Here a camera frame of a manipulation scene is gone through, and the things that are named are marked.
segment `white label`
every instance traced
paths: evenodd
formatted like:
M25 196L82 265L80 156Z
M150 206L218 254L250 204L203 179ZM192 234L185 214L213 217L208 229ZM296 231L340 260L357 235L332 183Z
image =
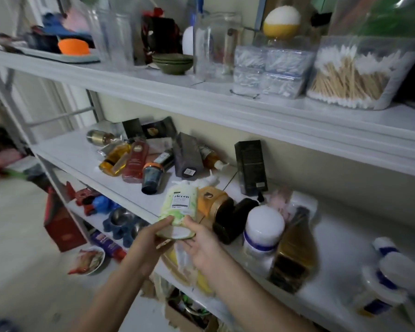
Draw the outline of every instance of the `white label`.
M155 159L155 163L158 163L158 164L162 164L164 161L166 161L166 159L168 158L170 156L170 154L168 154L168 153L162 153L160 156L158 156L156 159Z
M200 150L201 158L203 159L203 161L213 151L213 150L209 149L208 147L206 147L205 145L200 145L198 147L198 149Z
M191 198L187 194L176 193L172 196L171 208L180 210L180 213L187 214Z
M195 170L187 168L183 173L185 175L193 176L195 174Z

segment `barcode sticker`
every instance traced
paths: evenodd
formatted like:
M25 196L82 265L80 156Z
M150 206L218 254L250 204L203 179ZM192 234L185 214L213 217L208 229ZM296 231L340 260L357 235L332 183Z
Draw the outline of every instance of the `barcode sticker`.
M194 174L195 174L195 170L192 170L192 169L186 169L184 172L183 172L185 175L189 175L189 176L193 176Z

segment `red bottle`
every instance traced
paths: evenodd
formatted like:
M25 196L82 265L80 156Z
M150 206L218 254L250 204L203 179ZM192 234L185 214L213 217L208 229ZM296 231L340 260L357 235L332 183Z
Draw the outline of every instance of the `red bottle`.
M122 178L126 183L141 183L143 181L143 167L146 164L149 145L145 139L137 139L131 146L126 167Z

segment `glass jar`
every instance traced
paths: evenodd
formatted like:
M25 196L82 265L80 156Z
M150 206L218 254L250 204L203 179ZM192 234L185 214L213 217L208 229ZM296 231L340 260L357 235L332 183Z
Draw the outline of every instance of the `glass jar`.
M243 27L238 13L199 14L194 30L194 65L202 80L230 78L234 54L241 44Z

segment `wall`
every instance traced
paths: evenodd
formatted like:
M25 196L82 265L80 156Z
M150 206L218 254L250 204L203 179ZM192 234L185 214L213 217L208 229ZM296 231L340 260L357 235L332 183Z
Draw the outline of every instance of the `wall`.
M108 95L100 95L100 100L111 122L171 116L178 131L196 136L231 163L235 162L236 142L261 139L269 178L415 227L413 176Z

